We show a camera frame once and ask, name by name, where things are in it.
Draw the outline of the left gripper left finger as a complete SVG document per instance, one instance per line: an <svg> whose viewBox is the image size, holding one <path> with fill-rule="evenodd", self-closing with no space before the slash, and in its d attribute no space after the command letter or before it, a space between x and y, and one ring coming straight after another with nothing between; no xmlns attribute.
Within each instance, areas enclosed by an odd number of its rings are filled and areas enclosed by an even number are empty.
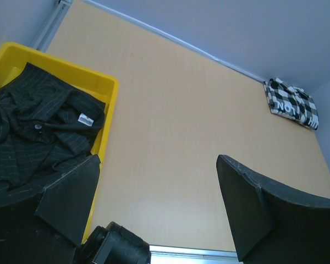
<svg viewBox="0 0 330 264"><path fill-rule="evenodd" d="M98 155L0 193L0 263L72 263L100 176Z"/></svg>

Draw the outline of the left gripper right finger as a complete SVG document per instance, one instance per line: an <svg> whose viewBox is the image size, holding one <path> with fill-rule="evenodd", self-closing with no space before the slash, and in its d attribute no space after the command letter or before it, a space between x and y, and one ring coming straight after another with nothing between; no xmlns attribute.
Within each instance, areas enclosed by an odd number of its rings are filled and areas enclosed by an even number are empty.
<svg viewBox="0 0 330 264"><path fill-rule="evenodd" d="M330 263L330 199L253 171L227 155L216 162L238 260Z"/></svg>

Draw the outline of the black white checkered shirt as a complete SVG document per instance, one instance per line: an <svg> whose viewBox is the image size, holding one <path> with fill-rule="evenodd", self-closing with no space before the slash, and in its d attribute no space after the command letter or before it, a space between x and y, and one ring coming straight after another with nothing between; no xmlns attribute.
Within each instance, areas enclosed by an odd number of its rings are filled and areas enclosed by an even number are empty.
<svg viewBox="0 0 330 264"><path fill-rule="evenodd" d="M263 86L271 113L290 119L306 128L318 129L316 105L304 89L290 86L279 78L265 81Z"/></svg>

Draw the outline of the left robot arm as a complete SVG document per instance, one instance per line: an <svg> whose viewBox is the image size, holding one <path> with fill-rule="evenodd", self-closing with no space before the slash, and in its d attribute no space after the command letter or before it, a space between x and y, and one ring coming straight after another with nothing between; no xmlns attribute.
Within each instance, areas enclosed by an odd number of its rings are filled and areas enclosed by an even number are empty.
<svg viewBox="0 0 330 264"><path fill-rule="evenodd" d="M150 263L150 245L115 222L82 242L99 165L93 155L15 190L1 183L0 263ZM330 263L330 199L227 155L216 167L240 262Z"/></svg>

